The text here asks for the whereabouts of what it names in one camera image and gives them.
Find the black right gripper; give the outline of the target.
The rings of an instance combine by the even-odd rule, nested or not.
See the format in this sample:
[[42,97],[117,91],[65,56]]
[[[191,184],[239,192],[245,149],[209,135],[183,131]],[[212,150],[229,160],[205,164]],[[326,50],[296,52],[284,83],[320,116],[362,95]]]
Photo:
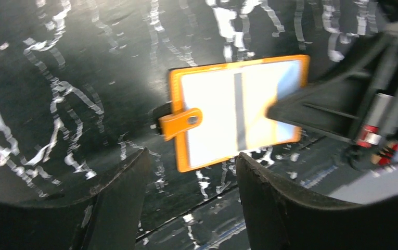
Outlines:
[[348,142],[354,170],[388,165],[398,142],[398,32],[359,37],[342,61],[266,115]]

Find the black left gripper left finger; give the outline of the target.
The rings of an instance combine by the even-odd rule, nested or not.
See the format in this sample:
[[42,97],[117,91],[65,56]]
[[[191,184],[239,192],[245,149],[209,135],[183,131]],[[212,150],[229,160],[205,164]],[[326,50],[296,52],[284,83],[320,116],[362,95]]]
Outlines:
[[0,202],[0,249],[134,249],[149,150],[50,198]]

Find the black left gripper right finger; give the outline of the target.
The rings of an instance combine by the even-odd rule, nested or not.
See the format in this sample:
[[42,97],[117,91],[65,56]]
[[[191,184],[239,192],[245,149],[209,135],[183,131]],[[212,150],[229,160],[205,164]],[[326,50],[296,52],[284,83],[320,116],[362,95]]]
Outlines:
[[398,249],[398,195],[356,204],[306,189],[245,153],[237,183],[251,249]]

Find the orange leather card holder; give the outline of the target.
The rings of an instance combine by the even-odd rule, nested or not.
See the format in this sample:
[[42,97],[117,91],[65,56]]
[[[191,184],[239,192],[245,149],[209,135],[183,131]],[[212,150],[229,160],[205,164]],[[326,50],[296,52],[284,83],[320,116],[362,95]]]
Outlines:
[[306,85],[309,63],[308,55],[291,55],[171,70],[171,112],[158,121],[174,141],[178,171],[299,141],[300,127],[267,111]]

